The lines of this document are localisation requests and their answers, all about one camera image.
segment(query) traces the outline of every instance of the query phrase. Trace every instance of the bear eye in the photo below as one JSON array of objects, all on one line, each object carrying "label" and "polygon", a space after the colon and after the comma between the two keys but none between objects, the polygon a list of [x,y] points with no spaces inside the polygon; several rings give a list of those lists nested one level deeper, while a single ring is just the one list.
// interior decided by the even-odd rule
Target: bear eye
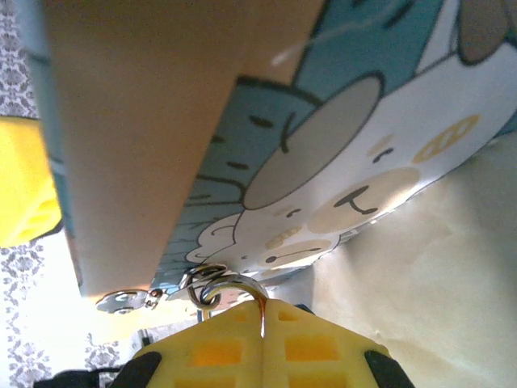
[{"label": "bear eye", "polygon": [[402,4],[402,6],[398,10],[395,11],[393,16],[389,20],[386,21],[384,28],[390,29],[395,24],[397,24],[402,19],[404,19],[404,17],[410,11],[410,9],[413,7],[413,5],[414,5],[414,0],[409,0],[409,1],[405,2],[404,4]]},{"label": "bear eye", "polygon": [[258,127],[262,127],[262,128],[273,128],[274,124],[271,120],[268,120],[268,119],[265,119],[263,117],[258,117],[258,116],[249,116],[249,119],[250,121],[257,125]]},{"label": "bear eye", "polygon": [[291,218],[293,216],[293,214],[295,213],[298,213],[298,212],[301,212],[301,209],[294,209],[294,210],[291,210],[289,213],[286,214],[285,217],[287,218]]},{"label": "bear eye", "polygon": [[389,155],[393,152],[393,148],[392,147],[389,147],[387,148],[386,150],[382,151],[380,154],[378,154],[374,159],[373,159],[373,163],[377,163],[380,161],[380,158],[382,158],[383,156],[385,155]]}]

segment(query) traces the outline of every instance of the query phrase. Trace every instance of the patterned wallpaper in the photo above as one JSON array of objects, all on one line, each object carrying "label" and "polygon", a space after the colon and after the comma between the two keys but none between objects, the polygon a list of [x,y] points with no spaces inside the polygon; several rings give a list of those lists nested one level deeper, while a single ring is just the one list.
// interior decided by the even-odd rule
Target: patterned wallpaper
[{"label": "patterned wallpaper", "polygon": [[[39,339],[35,332],[39,323],[31,312],[31,299],[35,295],[48,295],[48,313],[53,313],[55,299],[54,290],[48,289],[49,281],[58,281],[56,265],[49,267],[46,263],[60,256],[60,264],[68,259],[65,236],[59,234],[41,239],[38,242],[0,249],[0,291],[2,292],[2,308],[5,322],[0,333],[6,341],[0,352],[0,386],[18,388],[32,387],[34,381],[50,378],[65,369],[95,369],[121,365],[134,352],[131,341],[120,344],[94,344],[90,333],[79,327],[77,333],[69,331],[64,336],[66,344],[59,342],[59,327],[54,327],[52,336],[57,340]],[[74,277],[72,268],[68,275]],[[73,287],[73,282],[64,281],[64,285]],[[48,333],[48,327],[41,327]]]},{"label": "patterned wallpaper", "polygon": [[[0,115],[37,117],[11,0],[0,0],[0,57]],[[31,314],[30,300],[48,292],[48,303],[53,303],[54,292],[44,287],[50,278],[62,274],[55,273],[55,265],[49,268],[46,263],[57,257],[67,260],[64,235],[20,247],[1,248],[0,254],[0,309],[4,317],[0,328],[0,353],[4,353],[0,355],[0,386],[32,387],[34,381],[49,378],[64,369],[120,365],[132,355],[131,344],[94,344],[91,334],[82,331],[76,335],[67,333],[66,344],[54,341],[55,345],[50,346],[46,344],[48,341],[38,341],[37,335],[32,335],[39,323]],[[68,275],[74,278],[71,269]]]}]

